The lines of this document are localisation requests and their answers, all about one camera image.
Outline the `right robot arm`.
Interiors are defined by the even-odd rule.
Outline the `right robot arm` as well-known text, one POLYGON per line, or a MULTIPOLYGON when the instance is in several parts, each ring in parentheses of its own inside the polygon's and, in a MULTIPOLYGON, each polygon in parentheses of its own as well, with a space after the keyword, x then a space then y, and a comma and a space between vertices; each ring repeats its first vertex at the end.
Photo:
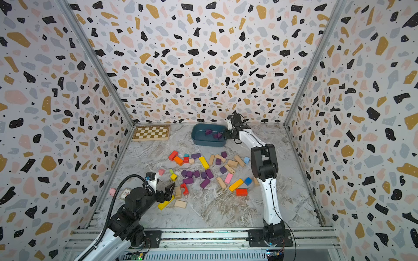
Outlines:
POLYGON ((238 112, 227 117, 226 139, 239 140, 251 151, 251 170, 261 187, 263 199, 263 240, 277 245, 285 237, 285 222, 280 214, 276 178, 279 170, 276 149, 258 138, 247 120, 238 112))

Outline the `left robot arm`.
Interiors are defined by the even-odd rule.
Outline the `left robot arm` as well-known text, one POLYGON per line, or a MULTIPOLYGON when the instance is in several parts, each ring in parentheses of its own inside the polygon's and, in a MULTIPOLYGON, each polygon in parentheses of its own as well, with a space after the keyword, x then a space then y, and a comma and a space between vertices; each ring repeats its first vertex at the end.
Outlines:
POLYGON ((129 248, 151 248, 152 241, 146 238, 141 217, 156 203, 168 203, 173 199, 175 184, 163 191, 153 192, 157 185, 134 188, 125 196, 125 203, 105 223, 100 235, 84 250, 77 261, 115 261, 129 248))

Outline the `teal plastic storage bin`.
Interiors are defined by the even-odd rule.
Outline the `teal plastic storage bin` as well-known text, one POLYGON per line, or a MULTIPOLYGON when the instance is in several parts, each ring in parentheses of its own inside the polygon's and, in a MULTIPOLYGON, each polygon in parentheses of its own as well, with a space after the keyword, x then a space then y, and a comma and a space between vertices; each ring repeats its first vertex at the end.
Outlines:
POLYGON ((224 125, 215 125, 215 124, 196 124, 191 133, 191 138, 196 145, 199 146, 209 146, 209 147, 223 147, 226 144, 226 139, 224 138, 224 132, 227 130, 227 127, 224 125), (209 135, 205 134, 207 129, 211 129, 212 133, 209 135), (213 134, 216 132, 222 132, 223 138, 221 140, 215 140, 213 134))

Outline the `red arch block front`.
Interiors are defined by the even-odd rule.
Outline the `red arch block front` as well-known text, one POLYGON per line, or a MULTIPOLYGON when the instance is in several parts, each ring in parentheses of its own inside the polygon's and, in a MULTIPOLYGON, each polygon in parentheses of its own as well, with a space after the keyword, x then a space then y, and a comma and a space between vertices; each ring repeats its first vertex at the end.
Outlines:
POLYGON ((188 188, 187 188, 187 184, 183 183, 183 184, 181 184, 181 185, 180 185, 180 187, 181 187, 181 189, 183 189, 183 190, 184 190, 184 191, 183 191, 183 195, 184 195, 184 196, 187 196, 187 195, 189 194, 189 190, 188 190, 188 188))

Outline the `orange rectangular block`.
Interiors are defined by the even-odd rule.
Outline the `orange rectangular block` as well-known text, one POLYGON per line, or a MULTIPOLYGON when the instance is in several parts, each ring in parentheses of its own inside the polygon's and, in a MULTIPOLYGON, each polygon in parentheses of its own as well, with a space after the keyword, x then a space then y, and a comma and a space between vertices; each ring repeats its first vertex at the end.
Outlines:
POLYGON ((176 156, 174 159, 173 159, 173 161, 177 164, 177 165, 179 165, 179 166, 183 166, 183 164, 184 164, 184 160, 183 159, 181 159, 180 157, 178 157, 178 156, 176 156))

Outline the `natural wood flat block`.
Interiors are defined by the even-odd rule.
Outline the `natural wood flat block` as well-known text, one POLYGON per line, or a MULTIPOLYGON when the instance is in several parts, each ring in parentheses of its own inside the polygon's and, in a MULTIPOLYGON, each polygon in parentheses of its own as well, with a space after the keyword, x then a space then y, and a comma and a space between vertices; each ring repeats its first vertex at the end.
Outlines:
POLYGON ((238 167, 238 162, 237 162, 237 161, 232 161, 232 160, 229 160, 229 161, 228 161, 228 166, 230 166, 230 167, 232 167, 232 168, 236 169, 236 168, 238 167))

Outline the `natural wood long block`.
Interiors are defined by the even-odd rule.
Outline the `natural wood long block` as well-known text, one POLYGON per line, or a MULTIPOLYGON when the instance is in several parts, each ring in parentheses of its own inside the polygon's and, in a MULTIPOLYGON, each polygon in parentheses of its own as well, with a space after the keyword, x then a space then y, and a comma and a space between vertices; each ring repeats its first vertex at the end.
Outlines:
POLYGON ((234 159, 239 163, 239 165, 241 166, 241 167, 244 167, 244 166, 246 166, 246 163, 241 159, 241 157, 240 156, 238 156, 238 155, 235 155, 234 156, 234 159))

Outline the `purple upright rectangular block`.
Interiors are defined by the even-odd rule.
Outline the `purple upright rectangular block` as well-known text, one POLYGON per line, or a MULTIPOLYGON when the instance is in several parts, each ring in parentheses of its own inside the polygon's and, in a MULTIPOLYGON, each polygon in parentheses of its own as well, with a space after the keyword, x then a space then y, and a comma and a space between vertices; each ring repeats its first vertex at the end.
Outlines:
POLYGON ((213 179, 214 178, 214 174, 212 173, 211 169, 207 169, 205 172, 206 172, 206 177, 208 179, 213 179))

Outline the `natural wood long plank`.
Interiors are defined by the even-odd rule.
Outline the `natural wood long plank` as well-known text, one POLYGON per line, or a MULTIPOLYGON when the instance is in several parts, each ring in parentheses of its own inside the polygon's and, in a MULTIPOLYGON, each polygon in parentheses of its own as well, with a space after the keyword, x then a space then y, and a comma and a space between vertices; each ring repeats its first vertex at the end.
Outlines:
POLYGON ((219 185, 221 186, 222 189, 226 189, 227 188, 225 182, 222 180, 221 177, 217 177, 216 180, 217 180, 217 182, 219 183, 219 185))

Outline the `pink rectangular block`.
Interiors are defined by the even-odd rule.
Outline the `pink rectangular block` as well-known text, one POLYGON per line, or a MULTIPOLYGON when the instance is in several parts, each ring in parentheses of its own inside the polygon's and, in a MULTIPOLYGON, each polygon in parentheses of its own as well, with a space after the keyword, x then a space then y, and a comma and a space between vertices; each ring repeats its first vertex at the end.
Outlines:
POLYGON ((229 184, 229 183, 231 182, 232 178, 233 178, 233 174, 228 173, 228 174, 227 174, 227 176, 225 177, 224 182, 225 182, 226 184, 229 184))

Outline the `wooden chessboard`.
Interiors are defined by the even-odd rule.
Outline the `wooden chessboard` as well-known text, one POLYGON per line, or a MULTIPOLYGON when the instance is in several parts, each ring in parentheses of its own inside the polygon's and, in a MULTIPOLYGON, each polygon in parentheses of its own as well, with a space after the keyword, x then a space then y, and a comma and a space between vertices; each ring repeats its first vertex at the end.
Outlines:
POLYGON ((168 140, 169 135, 169 125, 137 126, 132 140, 137 142, 168 140))

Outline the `yellow orange long block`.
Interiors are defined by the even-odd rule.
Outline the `yellow orange long block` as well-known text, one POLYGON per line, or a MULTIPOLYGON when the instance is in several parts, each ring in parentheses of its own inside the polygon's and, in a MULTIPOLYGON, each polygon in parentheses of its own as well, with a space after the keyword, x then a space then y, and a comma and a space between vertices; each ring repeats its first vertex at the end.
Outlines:
POLYGON ((232 185, 229 186, 229 190, 231 192, 234 192, 237 188, 239 188, 244 181, 242 179, 238 179, 236 182, 234 182, 232 185))

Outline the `red wedge block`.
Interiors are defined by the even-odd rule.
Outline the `red wedge block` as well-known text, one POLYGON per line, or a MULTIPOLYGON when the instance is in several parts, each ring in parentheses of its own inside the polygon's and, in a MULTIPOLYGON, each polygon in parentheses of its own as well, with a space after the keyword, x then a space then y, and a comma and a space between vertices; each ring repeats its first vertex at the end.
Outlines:
POLYGON ((236 196, 245 197, 248 196, 248 189, 236 189, 236 196))

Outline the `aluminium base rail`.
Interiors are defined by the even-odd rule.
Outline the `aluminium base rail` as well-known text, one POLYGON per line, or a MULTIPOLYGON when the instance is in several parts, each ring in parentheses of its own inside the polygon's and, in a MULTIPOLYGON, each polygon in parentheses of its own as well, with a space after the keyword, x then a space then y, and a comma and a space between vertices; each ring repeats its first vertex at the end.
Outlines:
POLYGON ((296 227, 277 246, 262 242, 258 228, 167 228, 145 230, 137 248, 100 246, 105 261, 343 261, 333 229, 296 227))

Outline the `aluminium corner post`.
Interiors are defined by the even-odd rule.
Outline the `aluminium corner post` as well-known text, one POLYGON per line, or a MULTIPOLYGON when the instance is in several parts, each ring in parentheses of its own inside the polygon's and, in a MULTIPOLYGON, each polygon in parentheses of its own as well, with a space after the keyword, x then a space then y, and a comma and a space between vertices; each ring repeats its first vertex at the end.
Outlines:
POLYGON ((306 71, 306 74, 302 80, 301 86, 298 90, 298 92, 295 95, 295 99, 293 101, 293 104, 291 106, 291 109, 289 110, 287 117, 285 119, 285 122, 283 123, 284 127, 287 127, 290 125, 292 117, 295 115, 297 108, 298 108, 298 103, 302 100, 302 95, 304 94, 304 92, 306 91, 308 84, 313 76, 313 73, 316 69, 317 64, 320 62, 320 59, 324 53, 324 50, 330 40, 330 37, 332 36, 332 33, 334 31, 334 28, 337 24, 337 21, 339 19, 339 17, 342 14, 342 11, 346 5, 347 1, 346 0, 338 0, 335 3, 335 6, 333 8, 333 11, 331 12, 329 21, 324 29, 324 33, 322 38, 320 39, 319 45, 313 55, 313 58, 308 66, 308 69, 306 71))

